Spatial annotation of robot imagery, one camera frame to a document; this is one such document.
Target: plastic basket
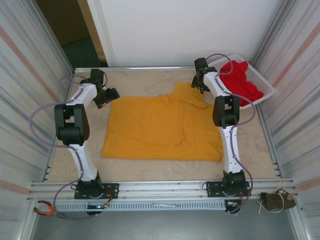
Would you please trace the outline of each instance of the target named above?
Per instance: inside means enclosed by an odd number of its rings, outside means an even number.
[[[228,56],[231,60],[236,61],[237,63],[242,63],[245,61],[240,55],[238,54],[232,54]],[[220,69],[226,65],[229,62],[228,59],[225,57],[222,57],[216,61],[213,61],[209,64],[210,67],[214,66],[218,72],[220,72]],[[272,94],[275,93],[274,87],[263,77],[260,73],[258,73],[257,70],[255,70],[250,64],[248,64],[248,69],[245,72],[247,81],[250,81],[253,83],[259,91],[263,92],[263,97],[259,98],[258,100],[255,100],[253,104],[258,104],[267,98],[269,98]],[[241,106],[240,109],[246,109],[251,107],[250,104],[247,104],[245,106]]]

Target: pliers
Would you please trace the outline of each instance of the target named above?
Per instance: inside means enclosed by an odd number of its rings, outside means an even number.
[[[51,205],[50,202],[39,200],[38,203],[46,205],[49,208],[50,211],[40,211],[38,208],[34,207],[33,210],[37,214],[43,215],[43,216],[49,216],[49,217],[56,216],[55,208],[54,208],[54,206]]]

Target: dark floor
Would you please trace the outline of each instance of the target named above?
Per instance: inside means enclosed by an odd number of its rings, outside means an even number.
[[[62,46],[73,69],[101,68],[102,66],[91,37]]]
[[[221,210],[113,211],[98,218],[37,216],[32,240],[296,240],[288,210],[272,214],[250,200],[238,215]],[[68,216],[83,216],[81,213]]]

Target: orange towel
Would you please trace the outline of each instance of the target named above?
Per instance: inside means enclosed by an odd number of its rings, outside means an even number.
[[[173,94],[118,98],[112,102],[101,155],[218,162],[223,147],[212,113],[212,105],[190,83],[177,83]]]

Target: marble surface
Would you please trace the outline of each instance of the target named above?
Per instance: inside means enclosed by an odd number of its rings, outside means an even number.
[[[177,82],[191,83],[195,75],[193,71],[107,72],[106,74],[108,77],[106,86],[116,88],[121,97],[153,97],[170,94]],[[81,75],[87,78],[90,76],[89,73]],[[77,88],[77,86],[72,88],[72,94]],[[209,92],[205,92],[204,99],[207,103],[214,103],[214,97]],[[91,102],[86,109],[90,125],[88,145],[94,165],[103,181],[208,180],[223,177],[223,162],[102,157],[101,150],[111,104],[98,109],[95,103]],[[252,113],[252,108],[241,110],[240,122],[249,119]],[[276,177],[258,116],[250,123],[238,128],[237,140],[240,160],[251,172],[253,178]],[[77,168],[69,150],[57,148],[48,181],[67,182],[77,178]]]

